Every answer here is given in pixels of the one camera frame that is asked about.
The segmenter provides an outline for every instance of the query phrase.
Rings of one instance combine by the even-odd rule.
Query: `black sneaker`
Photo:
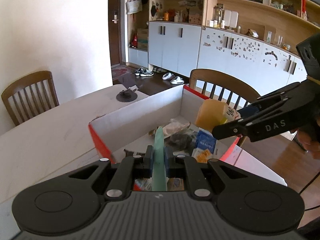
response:
[[[144,71],[143,67],[139,68],[136,72],[135,75],[136,76],[140,76],[140,74]]]
[[[142,73],[140,73],[140,76],[142,76],[142,77],[151,77],[151,76],[153,76],[153,72],[152,71],[149,71],[149,70],[147,70],[147,69],[145,69]]]

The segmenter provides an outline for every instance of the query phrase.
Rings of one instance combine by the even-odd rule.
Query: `fire extinguisher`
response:
[[[137,48],[138,47],[138,36],[137,36],[137,33],[135,33],[133,35],[132,41],[130,43],[130,47],[131,48]]]

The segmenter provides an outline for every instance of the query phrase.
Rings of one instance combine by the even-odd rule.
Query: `doormat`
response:
[[[112,73],[112,80],[116,80],[122,75],[128,74],[128,73],[133,73],[134,69],[131,67],[128,67],[126,65],[120,65],[117,67],[111,68],[111,73]]]

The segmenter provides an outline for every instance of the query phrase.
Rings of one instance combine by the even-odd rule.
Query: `white tote bag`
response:
[[[141,0],[130,0],[127,2],[127,13],[133,14],[142,11],[142,2]]]

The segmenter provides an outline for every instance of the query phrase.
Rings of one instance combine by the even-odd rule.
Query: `white logo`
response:
[[[280,121],[280,126],[285,126],[284,120]],[[279,128],[279,126],[276,123],[273,123],[273,129],[275,130],[276,128]],[[272,130],[272,127],[270,125],[266,125],[266,130],[267,132],[270,132]]]
[[[163,195],[162,194],[158,194],[158,195],[155,195],[155,197],[159,199],[159,198],[163,198]]]

